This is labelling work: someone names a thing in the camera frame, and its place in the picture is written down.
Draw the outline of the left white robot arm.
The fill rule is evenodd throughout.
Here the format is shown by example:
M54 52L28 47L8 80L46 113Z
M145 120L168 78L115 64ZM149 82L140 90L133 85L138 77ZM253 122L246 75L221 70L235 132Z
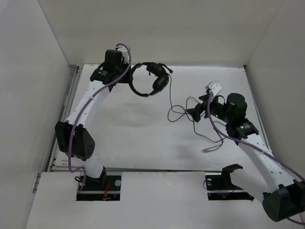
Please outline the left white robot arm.
M130 48L122 43L115 49L107 50L104 62L91 74L86 91L71 114L55 126L59 150L68 157L71 173L83 171L77 178L81 188L85 186L102 189L105 187L106 169L94 156L95 141L89 133L89 127L99 106L112 88L131 69Z

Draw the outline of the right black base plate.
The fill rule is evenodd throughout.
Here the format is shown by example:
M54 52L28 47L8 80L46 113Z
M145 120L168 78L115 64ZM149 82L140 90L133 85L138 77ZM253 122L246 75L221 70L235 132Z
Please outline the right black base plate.
M249 200L254 197L230 181L224 181L221 174L208 174L205 176L203 188L207 191L209 201Z

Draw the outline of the left aluminium rail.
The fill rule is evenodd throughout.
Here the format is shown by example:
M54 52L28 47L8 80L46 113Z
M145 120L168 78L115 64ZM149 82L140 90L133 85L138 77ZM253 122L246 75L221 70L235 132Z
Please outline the left aluminium rail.
M71 74L68 78L68 84L65 91L65 96L61 105L61 110L59 113L58 121L64 121L70 114L72 102L74 100L76 90L79 84L81 73L84 65L70 65ZM53 135L51 146L48 148L46 156L43 157L42 165L39 170L39 173L36 176L32 194L35 194L38 189L39 181L43 172L50 172L53 167L53 163L56 160L57 155L57 140L56 134Z

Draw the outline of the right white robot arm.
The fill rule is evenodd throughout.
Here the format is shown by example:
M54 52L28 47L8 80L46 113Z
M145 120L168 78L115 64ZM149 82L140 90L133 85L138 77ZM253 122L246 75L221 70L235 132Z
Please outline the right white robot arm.
M214 130L230 139L251 159L264 182L253 176L247 176L239 164L222 169L221 183L229 189L239 187L263 206L267 216L274 222L283 219L292 220L292 216L305 210L305 180L296 180L291 173L293 169L277 160L266 147L258 129L246 118L247 103L241 94L231 93L222 104L218 96L207 93L199 99L202 101L187 113L195 122L201 116L211 119L213 116L225 122L226 133L217 127Z

